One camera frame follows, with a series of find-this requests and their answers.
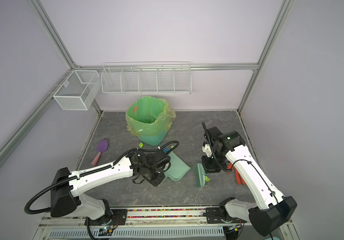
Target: plastic trash bag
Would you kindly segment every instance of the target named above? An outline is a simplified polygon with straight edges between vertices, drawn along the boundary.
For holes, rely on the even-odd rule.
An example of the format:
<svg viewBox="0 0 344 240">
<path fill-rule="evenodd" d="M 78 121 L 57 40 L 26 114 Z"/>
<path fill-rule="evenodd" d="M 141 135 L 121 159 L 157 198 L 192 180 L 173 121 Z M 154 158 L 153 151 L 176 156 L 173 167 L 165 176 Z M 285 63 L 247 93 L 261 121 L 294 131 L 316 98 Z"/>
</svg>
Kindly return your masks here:
<svg viewBox="0 0 344 240">
<path fill-rule="evenodd" d="M 163 141 L 175 117 L 167 100 L 149 96 L 137 100 L 125 114 L 128 131 L 153 146 Z"/>
</svg>

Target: green dustpan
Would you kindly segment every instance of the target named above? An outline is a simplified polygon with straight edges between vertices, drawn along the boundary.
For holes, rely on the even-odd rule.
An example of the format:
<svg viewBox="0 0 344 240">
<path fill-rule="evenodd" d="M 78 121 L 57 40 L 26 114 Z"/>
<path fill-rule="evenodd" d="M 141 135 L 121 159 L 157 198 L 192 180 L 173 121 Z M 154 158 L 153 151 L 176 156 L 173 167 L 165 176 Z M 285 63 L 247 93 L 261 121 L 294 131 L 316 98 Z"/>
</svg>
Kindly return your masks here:
<svg viewBox="0 0 344 240">
<path fill-rule="evenodd" d="M 164 172 L 165 178 L 162 182 L 164 182 L 167 177 L 169 177 L 173 181 L 178 181 L 187 173 L 190 167 L 188 167 L 178 156 L 176 156 L 174 152 L 171 152 L 170 154 L 168 154 L 168 156 L 171 157 L 171 167 Z"/>
</svg>

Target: white wall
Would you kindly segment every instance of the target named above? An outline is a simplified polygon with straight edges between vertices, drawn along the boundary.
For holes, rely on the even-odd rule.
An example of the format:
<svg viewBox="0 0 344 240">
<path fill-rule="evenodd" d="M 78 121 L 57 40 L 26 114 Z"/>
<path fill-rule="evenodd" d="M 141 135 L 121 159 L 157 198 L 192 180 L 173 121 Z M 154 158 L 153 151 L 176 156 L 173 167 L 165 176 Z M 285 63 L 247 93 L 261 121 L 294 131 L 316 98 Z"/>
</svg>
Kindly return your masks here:
<svg viewBox="0 0 344 240">
<path fill-rule="evenodd" d="M 0 146 L 66 70 L 25 0 L 0 0 Z"/>
<path fill-rule="evenodd" d="M 344 1 L 295 2 L 242 115 L 300 239 L 344 239 Z"/>
<path fill-rule="evenodd" d="M 256 63 L 282 0 L 42 0 L 78 65 Z"/>
<path fill-rule="evenodd" d="M 96 120 L 93 109 L 64 111 L 53 102 L 17 149 L 0 168 L 0 239 L 32 239 L 43 217 L 28 215 L 24 206 L 49 186 L 57 170 L 70 171 Z M 50 206 L 44 194 L 32 209 Z"/>
<path fill-rule="evenodd" d="M 252 70 L 192 71 L 191 94 L 147 94 L 167 99 L 176 110 L 237 109 Z M 127 110 L 142 95 L 106 95 L 100 92 L 96 100 L 104 111 Z"/>
</svg>

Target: green brush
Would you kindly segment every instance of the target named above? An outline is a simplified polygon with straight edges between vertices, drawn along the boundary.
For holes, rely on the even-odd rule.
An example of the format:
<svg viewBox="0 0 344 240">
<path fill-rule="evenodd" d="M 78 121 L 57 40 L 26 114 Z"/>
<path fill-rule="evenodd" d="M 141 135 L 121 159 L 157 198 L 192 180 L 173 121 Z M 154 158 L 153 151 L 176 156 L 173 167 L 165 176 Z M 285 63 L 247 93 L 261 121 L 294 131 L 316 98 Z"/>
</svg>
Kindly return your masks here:
<svg viewBox="0 0 344 240">
<path fill-rule="evenodd" d="M 205 185 L 205 171 L 203 165 L 201 163 L 198 163 L 195 166 L 194 170 L 196 176 L 196 187 L 203 187 Z"/>
</svg>

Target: wire basket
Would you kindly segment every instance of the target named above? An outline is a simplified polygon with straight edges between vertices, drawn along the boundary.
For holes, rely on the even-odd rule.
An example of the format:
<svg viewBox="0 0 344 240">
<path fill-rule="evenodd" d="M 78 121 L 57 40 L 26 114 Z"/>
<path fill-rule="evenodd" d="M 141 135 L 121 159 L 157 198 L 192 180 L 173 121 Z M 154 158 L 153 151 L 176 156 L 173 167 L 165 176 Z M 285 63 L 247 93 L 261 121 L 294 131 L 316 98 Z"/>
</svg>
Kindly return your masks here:
<svg viewBox="0 0 344 240">
<path fill-rule="evenodd" d="M 64 110 L 88 110 L 101 87 L 97 71 L 73 70 L 53 97 Z"/>
<path fill-rule="evenodd" d="M 101 83 L 105 94 L 192 92 L 189 64 L 104 66 Z"/>
</svg>

